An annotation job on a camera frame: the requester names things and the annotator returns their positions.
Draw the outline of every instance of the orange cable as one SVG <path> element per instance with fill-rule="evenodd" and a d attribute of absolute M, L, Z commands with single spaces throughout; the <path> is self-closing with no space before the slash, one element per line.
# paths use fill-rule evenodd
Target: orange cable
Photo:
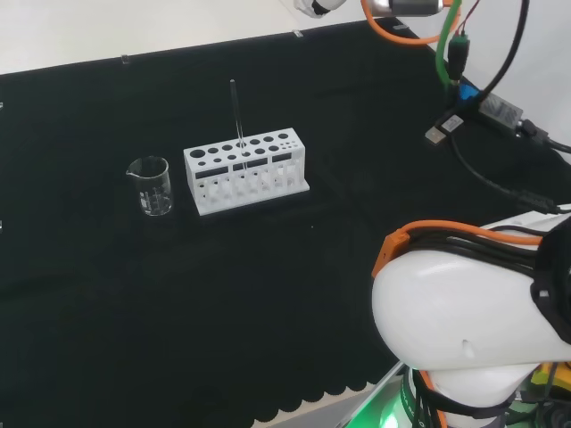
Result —
<path fill-rule="evenodd" d="M 450 6 L 452 0 L 444 1 L 444 6 Z M 440 35 L 429 37 L 429 38 L 408 38 L 408 37 L 400 37 L 395 36 L 394 34 L 389 33 L 387 30 L 381 28 L 375 18 L 373 18 L 373 14 L 371 13 L 370 9 L 368 8 L 367 0 L 360 0 L 360 4 L 363 7 L 363 12 L 367 17 L 368 25 L 381 37 L 386 38 L 394 43 L 398 43 L 401 45 L 412 45 L 412 46 L 420 46 L 420 45 L 429 45 L 431 43 L 437 42 L 440 39 Z M 452 24 L 451 33 L 454 32 L 456 26 L 458 25 L 458 21 L 460 19 L 460 10 L 458 10 L 458 14 L 454 19 L 454 23 Z"/>
<path fill-rule="evenodd" d="M 518 245 L 539 245 L 542 243 L 542 238 L 540 236 L 526 237 L 526 236 L 514 236 L 506 235 L 500 232 L 494 232 L 492 230 L 482 229 L 481 227 L 465 225 L 464 223 L 458 223 L 456 221 L 446 221 L 446 220 L 420 220 L 413 221 L 408 225 L 399 229 L 401 232 L 409 232 L 412 229 L 418 229 L 422 227 L 436 227 L 436 228 L 446 228 L 460 230 L 462 232 L 468 232 L 472 235 L 483 236 L 484 238 L 490 238 L 494 241 L 501 243 L 515 243 Z"/>

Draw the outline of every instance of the clear glass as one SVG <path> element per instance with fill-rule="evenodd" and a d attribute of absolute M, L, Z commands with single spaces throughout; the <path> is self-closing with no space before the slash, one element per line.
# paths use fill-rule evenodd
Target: clear glass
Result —
<path fill-rule="evenodd" d="M 157 217 L 170 211 L 172 191 L 166 160 L 156 156 L 137 159 L 129 165 L 127 176 L 133 180 L 144 214 Z"/>

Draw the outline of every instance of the black cable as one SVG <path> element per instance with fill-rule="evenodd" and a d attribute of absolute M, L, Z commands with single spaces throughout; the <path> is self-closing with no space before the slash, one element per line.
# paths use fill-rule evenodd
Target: black cable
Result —
<path fill-rule="evenodd" d="M 422 402 L 422 410 L 423 410 L 425 427 L 429 428 L 432 424 L 431 424 L 430 415 L 428 414 L 428 403 L 426 403 L 425 400 L 423 400 L 423 402 Z"/>
<path fill-rule="evenodd" d="M 553 150 L 557 150 L 558 152 L 571 153 L 571 147 L 562 143 L 558 143 L 557 141 L 553 141 L 549 137 L 545 139 L 544 143 Z"/>
<path fill-rule="evenodd" d="M 498 266 L 500 268 L 513 270 L 514 272 L 518 272 L 522 275 L 534 278 L 534 270 L 529 267 L 525 267 L 516 263 L 508 263 L 503 260 L 499 260 L 493 257 L 488 257 L 481 253 L 471 251 L 462 247 L 451 246 L 449 244 L 437 244 L 437 243 L 416 243 L 409 246 L 409 251 L 417 251 L 417 250 L 433 250 L 433 251 L 448 252 L 451 254 L 458 254 L 460 256 L 479 260 L 484 263 L 489 263 L 491 265 Z"/>
<path fill-rule="evenodd" d="M 530 261 L 535 261 L 536 250 L 527 250 L 525 248 L 519 248 L 513 245 L 508 245 L 506 243 L 499 243 L 492 239 L 484 238 L 482 236 L 473 235 L 468 232 L 462 232 L 457 229 L 447 229 L 442 228 L 432 228 L 423 227 L 421 229 L 415 229 L 410 231 L 410 243 L 416 243 L 418 240 L 425 239 L 428 237 L 455 237 L 460 238 L 471 243 L 477 243 L 485 247 L 494 248 L 497 250 L 504 251 L 508 254 L 513 254 L 516 256 L 522 256 L 529 258 Z"/>
<path fill-rule="evenodd" d="M 480 91 L 478 95 L 468 99 L 465 103 L 457 105 L 454 108 L 445 112 L 442 118 L 439 119 L 438 122 L 436 122 L 437 128 L 440 128 L 442 124 L 452 116 L 461 114 L 462 112 L 467 111 L 472 107 L 479 105 L 489 94 L 492 93 L 495 87 L 498 86 L 498 84 L 504 78 L 504 76 L 509 70 L 509 67 L 511 66 L 511 63 L 514 61 L 514 58 L 516 58 L 517 50 L 519 49 L 519 46 L 521 44 L 521 39 L 525 31 L 525 24 L 527 23 L 529 4 L 530 0 L 521 1 L 521 8 L 519 10 L 519 19 L 517 21 L 516 34 L 514 36 L 513 41 L 511 42 L 511 48 L 509 49 L 508 56 L 506 57 L 504 63 L 501 65 L 501 68 L 498 71 L 498 73 L 494 76 L 489 85 L 486 86 L 485 89 Z"/>
<path fill-rule="evenodd" d="M 484 258 L 484 261 L 489 262 L 489 260 L 495 260 L 496 262 L 507 263 L 514 266 L 521 266 L 525 268 L 534 268 L 534 260 L 512 256 L 507 253 L 497 251 L 495 249 L 490 249 L 477 245 L 474 243 L 460 241 L 458 239 L 451 238 L 450 240 L 426 240 L 418 245 L 433 245 L 435 247 L 441 247 L 447 245 L 449 248 L 461 251 L 472 251 L 475 255 L 479 255 Z"/>
<path fill-rule="evenodd" d="M 454 135 L 451 132 L 444 130 L 449 137 L 449 143 L 452 150 L 452 154 L 454 157 L 462 164 L 462 166 L 468 170 L 470 174 L 476 177 L 480 182 L 484 183 L 485 185 L 491 187 L 498 193 L 501 193 L 503 196 L 507 196 L 514 201 L 519 202 L 520 204 L 530 208 L 531 210 L 535 210 L 537 212 L 541 212 L 542 214 L 565 214 L 567 212 L 571 212 L 571 210 L 562 210 L 557 204 L 549 198 L 545 196 L 541 196 L 539 194 L 535 194 L 526 190 L 522 191 L 514 191 L 509 190 L 501 185 L 494 183 L 493 181 L 487 179 L 482 174 L 477 172 L 472 166 L 464 159 L 462 153 L 460 153 L 458 145 L 456 144 L 456 140 L 454 139 Z"/>
<path fill-rule="evenodd" d="M 417 397 L 415 400 L 414 407 L 414 420 L 412 421 L 412 428 L 418 428 L 420 426 L 420 392 L 417 390 Z"/>
<path fill-rule="evenodd" d="M 547 379 L 547 383 L 545 384 L 545 390 L 543 393 L 543 401 L 538 403 L 537 412 L 535 414 L 535 423 L 538 427 L 542 426 L 543 408 L 545 406 L 545 403 L 549 401 L 548 398 L 551 393 L 551 388 L 553 387 L 553 382 L 555 381 L 555 373 L 557 372 L 558 365 L 559 363 L 551 364 L 550 376 Z"/>
<path fill-rule="evenodd" d="M 448 137 L 450 139 L 450 147 L 452 149 L 452 154 L 462 164 L 462 166 L 468 170 L 468 172 L 470 174 L 472 174 L 474 177 L 476 177 L 478 180 L 480 180 L 482 183 L 484 183 L 488 187 L 491 187 L 496 192 L 499 192 L 499 193 L 503 194 L 504 196 L 508 196 L 509 198 L 514 197 L 514 194 L 512 191 L 506 189 L 505 187 L 502 187 L 501 185 L 495 184 L 493 181 L 487 179 L 482 174 L 480 174 L 478 171 L 476 171 L 474 168 L 472 168 L 472 166 L 466 161 L 466 159 L 464 159 L 464 156 L 462 156 L 462 153 L 460 153 L 460 150 L 458 148 L 458 145 L 456 144 L 456 139 L 454 138 L 454 135 L 449 134 Z"/>
<path fill-rule="evenodd" d="M 509 254 L 500 250 L 496 250 L 490 247 L 484 247 L 475 243 L 470 243 L 467 241 L 461 241 L 457 238 L 440 238 L 440 239 L 429 239 L 422 242 L 422 244 L 433 243 L 436 245 L 450 245 L 451 248 L 463 248 L 465 250 L 473 251 L 475 253 L 481 254 L 486 258 L 497 259 L 504 261 L 506 263 L 513 263 L 516 265 L 525 266 L 527 268 L 533 269 L 535 266 L 535 260 L 529 259 L 528 257 L 522 257 L 514 254 Z"/>
<path fill-rule="evenodd" d="M 490 230 L 493 230 L 494 232 L 501 232 L 504 230 L 514 230 L 516 232 L 521 232 L 522 234 L 528 234 L 528 235 L 533 235 L 533 236 L 545 236 L 545 235 L 547 235 L 547 232 L 543 232 L 542 230 L 534 230 L 534 229 L 530 229 L 528 227 L 521 227 L 521 226 L 515 226 L 515 225 L 496 226 L 496 227 L 492 227 Z"/>

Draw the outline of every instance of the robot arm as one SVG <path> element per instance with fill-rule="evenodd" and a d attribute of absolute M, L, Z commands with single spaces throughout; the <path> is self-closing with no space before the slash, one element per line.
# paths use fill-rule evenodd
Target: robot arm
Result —
<path fill-rule="evenodd" d="M 322 18 L 341 7 L 346 0 L 294 0 L 295 8 L 311 18 Z M 444 7 L 444 0 L 368 0 L 375 17 L 430 16 Z"/>
<path fill-rule="evenodd" d="M 540 363 L 571 360 L 571 219 L 558 216 L 551 222 L 557 226 L 544 237 L 496 235 L 455 224 L 467 231 L 455 241 L 460 235 L 450 238 L 454 224 L 432 220 L 387 237 L 374 271 L 373 315 L 388 348 L 407 366 L 425 371 L 429 389 L 460 405 L 503 410 Z M 445 239 L 435 235 L 438 228 Z M 483 247 L 466 246 L 493 240 L 501 255 L 480 257 Z M 525 261 L 504 263 L 514 250 Z M 412 384 L 411 372 L 405 377 Z M 400 428 L 411 426 L 410 400 L 405 401 L 394 407 Z M 500 416 L 466 415 L 446 413 L 445 420 L 457 428 L 502 426 Z"/>

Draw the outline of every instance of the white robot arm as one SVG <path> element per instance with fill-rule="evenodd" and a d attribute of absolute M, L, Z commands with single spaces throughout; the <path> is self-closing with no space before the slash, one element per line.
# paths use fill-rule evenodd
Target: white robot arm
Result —
<path fill-rule="evenodd" d="M 571 236 L 571 225 L 567 229 Z M 571 265 L 569 256 L 562 254 L 560 259 L 567 262 L 561 263 Z M 564 275 L 568 267 L 560 275 L 558 301 L 567 300 L 567 289 L 561 291 L 568 287 Z M 373 315 L 389 349 L 407 366 L 427 371 L 435 391 L 462 405 L 494 407 L 508 400 L 539 364 L 571 360 L 571 341 L 534 297 L 537 283 L 537 277 L 477 259 L 411 251 L 378 272 Z M 556 299 L 549 296 L 551 291 L 540 293 Z M 569 302 L 561 303 L 568 312 Z M 564 319 L 571 314 L 564 312 L 559 321 L 571 329 L 570 320 Z M 414 392 L 411 379 L 409 384 Z M 394 415 L 400 428 L 411 427 L 405 406 L 408 403 L 397 399 Z M 455 428 L 498 422 L 453 413 L 446 419 Z"/>
<path fill-rule="evenodd" d="M 347 0 L 294 0 L 299 9 L 311 18 L 322 18 L 341 7 Z M 444 7 L 444 0 L 368 0 L 368 7 L 375 17 L 430 16 Z"/>

